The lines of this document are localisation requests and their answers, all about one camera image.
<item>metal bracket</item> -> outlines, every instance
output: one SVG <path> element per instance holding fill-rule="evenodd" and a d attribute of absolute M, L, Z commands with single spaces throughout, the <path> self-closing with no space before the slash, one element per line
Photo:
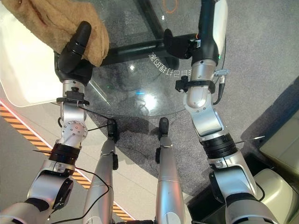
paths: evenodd
<path fill-rule="evenodd" d="M 214 71 L 214 76 L 227 76 L 230 73 L 228 69 L 216 70 Z"/>

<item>yellow black hazard stripe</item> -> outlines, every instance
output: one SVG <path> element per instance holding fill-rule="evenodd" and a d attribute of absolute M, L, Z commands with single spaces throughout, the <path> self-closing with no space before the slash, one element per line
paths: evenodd
<path fill-rule="evenodd" d="M 24 138 L 26 138 L 38 150 L 43 152 L 46 156 L 52 150 L 52 147 L 34 130 L 26 125 L 13 111 L 11 111 L 4 103 L 0 101 L 0 116 L 4 118 L 15 130 L 17 130 Z M 80 170 L 75 170 L 72 178 L 81 184 L 85 189 L 90 188 L 90 180 L 81 173 Z M 124 221 L 134 220 L 120 205 L 113 203 L 113 212 Z"/>

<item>orange stripe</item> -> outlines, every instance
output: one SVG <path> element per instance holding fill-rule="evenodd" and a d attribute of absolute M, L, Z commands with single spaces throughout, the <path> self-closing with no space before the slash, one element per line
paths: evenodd
<path fill-rule="evenodd" d="M 77 181 L 78 183 L 82 183 L 82 184 L 90 184 L 90 182 L 88 180 L 86 181 Z"/>
<path fill-rule="evenodd" d="M 48 148 L 44 148 L 44 147 L 37 147 L 39 150 L 41 151 L 51 151 L 52 149 Z"/>
<path fill-rule="evenodd" d="M 1 116 L 12 116 L 10 112 L 0 112 Z"/>
<path fill-rule="evenodd" d="M 25 125 L 11 125 L 12 127 L 15 127 L 15 128 L 26 128 Z"/>
<path fill-rule="evenodd" d="M 16 118 L 4 118 L 7 122 L 15 122 L 15 123 L 20 123 L 22 124 L 18 119 Z"/>
<path fill-rule="evenodd" d="M 19 133 L 21 133 L 21 134 L 32 134 L 32 132 L 31 131 L 24 131 L 24 130 L 17 130 Z"/>
<path fill-rule="evenodd" d="M 39 140 L 39 138 L 36 137 L 36 136 L 26 136 L 26 135 L 24 135 L 24 137 L 25 137 L 26 139 L 28 139 L 28 140 L 30 140 L 30 139 Z"/>
<path fill-rule="evenodd" d="M 122 217 L 121 219 L 122 219 L 122 220 L 133 220 L 131 217 L 129 217 L 129 218 L 124 218 L 124 217 Z"/>
<path fill-rule="evenodd" d="M 116 214 L 118 214 L 118 216 L 120 216 L 120 217 L 130 217 L 126 213 L 117 212 L 117 211 L 114 211 L 114 210 L 113 210 L 113 212 L 116 213 Z"/>
<path fill-rule="evenodd" d="M 86 180 L 86 178 L 83 176 L 72 176 L 72 178 L 74 178 L 76 181 L 77 180 Z"/>

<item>brown towel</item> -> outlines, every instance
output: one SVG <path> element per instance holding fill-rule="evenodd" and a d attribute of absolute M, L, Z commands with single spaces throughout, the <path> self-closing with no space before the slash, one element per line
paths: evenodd
<path fill-rule="evenodd" d="M 87 21 L 92 26 L 92 32 L 83 58 L 100 66 L 107 56 L 108 33 L 91 3 L 72 0 L 2 0 L 2 4 L 35 36 L 58 53 L 76 32 L 80 22 Z"/>

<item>glass table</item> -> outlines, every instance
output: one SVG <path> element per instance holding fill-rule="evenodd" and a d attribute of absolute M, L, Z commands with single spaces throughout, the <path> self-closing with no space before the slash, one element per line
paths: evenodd
<path fill-rule="evenodd" d="M 197 33 L 200 1 L 89 2 L 110 38 L 108 56 L 93 70 L 86 89 L 90 109 L 124 116 L 168 115 L 184 110 L 183 94 L 175 90 L 175 82 L 191 75 L 191 59 L 178 60 L 166 52 L 164 30 L 170 28 L 174 36 Z M 181 25 L 182 19 L 189 25 Z"/>

